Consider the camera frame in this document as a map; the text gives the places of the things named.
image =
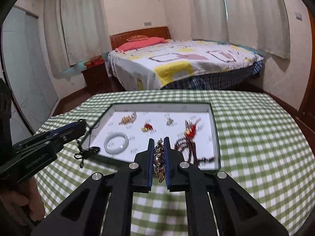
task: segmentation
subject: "white tray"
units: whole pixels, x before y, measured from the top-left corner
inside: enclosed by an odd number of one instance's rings
[[[132,124],[119,125],[122,117],[131,116],[136,112],[137,119]],[[174,120],[172,126],[166,124],[166,119]],[[170,138],[171,148],[178,139],[184,137],[185,120],[197,123],[196,136],[193,139],[196,143],[197,158],[214,158],[214,162],[200,164],[199,168],[207,171],[217,171],[221,168],[220,149],[218,134],[213,116],[212,107],[209,103],[129,103],[113,104],[98,121],[92,126],[89,133],[82,140],[82,148],[91,146],[101,148],[96,159],[120,162],[133,162],[135,155],[147,150],[149,139],[153,138],[155,144],[159,139]],[[153,126],[153,131],[142,132],[141,128],[145,123]],[[105,138],[115,132],[125,133],[129,138],[128,147],[120,154],[108,154],[104,148]],[[112,139],[108,143],[109,148],[120,146],[124,142],[122,137]],[[183,152],[184,158],[188,161],[188,150]]]

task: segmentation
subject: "yellow pattern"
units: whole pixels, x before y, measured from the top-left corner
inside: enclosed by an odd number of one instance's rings
[[[163,86],[175,81],[174,75],[183,73],[185,75],[193,76],[193,67],[188,61],[177,61],[157,66],[154,71]]]
[[[224,68],[224,69],[221,70],[221,73],[229,72],[229,71],[231,71],[231,69],[229,69],[229,68]]]
[[[141,59],[142,56],[130,56],[128,57],[129,60],[137,60],[137,59]]]
[[[137,79],[138,90],[144,90],[143,83],[140,79]]]
[[[239,48],[238,48],[237,46],[232,45],[231,47],[232,47],[232,49],[234,49],[234,50],[239,50]]]
[[[180,49],[176,49],[177,51],[179,52],[195,52],[196,50],[195,49],[192,49],[192,48],[180,48]]]

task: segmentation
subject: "plaid bed skirt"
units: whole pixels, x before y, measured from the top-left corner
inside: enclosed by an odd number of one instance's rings
[[[161,90],[226,90],[239,84],[248,77],[258,74],[263,67],[263,61],[253,65],[224,73],[191,76],[182,80],[171,82]]]

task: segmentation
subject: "red pillow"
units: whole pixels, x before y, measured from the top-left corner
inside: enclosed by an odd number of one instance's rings
[[[126,52],[126,51],[131,51],[135,49],[140,49],[140,48],[156,45],[159,43],[168,43],[168,41],[165,40],[164,38],[150,37],[149,39],[144,40],[144,41],[126,42],[123,45],[119,46],[116,49],[116,51]]]
[[[146,35],[135,35],[127,39],[127,42],[137,42],[137,41],[144,41],[148,39],[149,37],[147,37]]]

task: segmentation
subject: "white curtain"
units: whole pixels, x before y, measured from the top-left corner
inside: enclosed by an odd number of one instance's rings
[[[290,58],[289,20],[283,0],[226,0],[229,41]]]
[[[61,0],[70,65],[111,51],[103,0]]]
[[[224,0],[191,0],[192,37],[228,41]]]
[[[53,75],[70,68],[62,30],[60,0],[44,1],[44,32]]]

